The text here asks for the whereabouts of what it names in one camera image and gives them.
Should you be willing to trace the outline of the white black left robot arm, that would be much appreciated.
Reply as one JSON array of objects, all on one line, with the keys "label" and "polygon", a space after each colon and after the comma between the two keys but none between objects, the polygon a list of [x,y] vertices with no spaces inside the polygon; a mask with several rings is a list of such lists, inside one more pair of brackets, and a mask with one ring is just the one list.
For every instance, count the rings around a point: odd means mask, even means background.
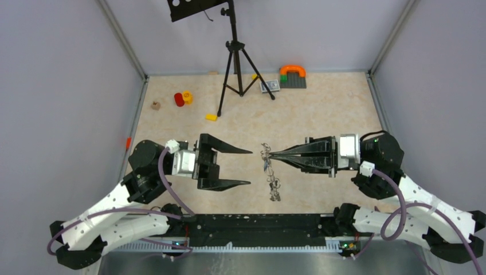
[{"label": "white black left robot arm", "polygon": [[218,153],[245,154],[208,133],[197,142],[169,140],[165,145],[139,142],[128,161],[132,168],[102,199],[69,221],[55,221],[49,229],[47,251],[73,270],[93,265],[112,250],[142,238],[183,232],[185,214],[194,215],[173,190],[168,176],[197,181],[200,190],[225,191],[242,180],[221,179]]}]

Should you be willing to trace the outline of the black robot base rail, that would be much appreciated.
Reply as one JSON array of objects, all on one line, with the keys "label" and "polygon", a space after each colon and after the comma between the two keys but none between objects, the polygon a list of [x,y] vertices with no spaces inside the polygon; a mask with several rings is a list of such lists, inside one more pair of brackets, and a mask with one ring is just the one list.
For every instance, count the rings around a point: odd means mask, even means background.
[{"label": "black robot base rail", "polygon": [[196,214],[170,219],[164,239],[175,239],[194,249],[216,249],[231,244],[236,249],[291,250],[325,247],[330,238],[356,242],[371,233],[352,225],[356,208],[345,204],[333,214]]}]

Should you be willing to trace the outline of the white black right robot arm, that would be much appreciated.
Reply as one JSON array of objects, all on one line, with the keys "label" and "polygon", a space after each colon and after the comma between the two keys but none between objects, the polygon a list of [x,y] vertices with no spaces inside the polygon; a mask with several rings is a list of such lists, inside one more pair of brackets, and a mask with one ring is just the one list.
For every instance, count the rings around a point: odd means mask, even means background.
[{"label": "white black right robot arm", "polygon": [[342,204],[333,216],[343,236],[377,234],[388,241],[408,241],[455,264],[476,264],[484,253],[484,241],[476,233],[485,228],[485,214],[453,207],[412,180],[401,167],[402,148],[387,131],[308,137],[303,144],[270,152],[267,157],[304,173],[332,178],[339,171],[355,171],[352,182],[360,192],[397,206],[387,214]]}]

